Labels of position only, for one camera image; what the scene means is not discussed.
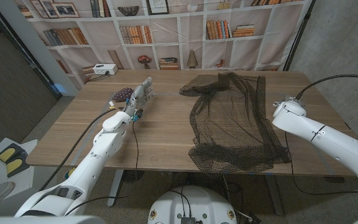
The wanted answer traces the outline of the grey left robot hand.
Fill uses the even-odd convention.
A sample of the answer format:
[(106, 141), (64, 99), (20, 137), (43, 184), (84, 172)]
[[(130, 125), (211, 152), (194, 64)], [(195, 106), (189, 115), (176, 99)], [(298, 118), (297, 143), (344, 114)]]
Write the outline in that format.
[(153, 97), (152, 77), (137, 86), (130, 96), (124, 112), (129, 116), (142, 114), (147, 102)]

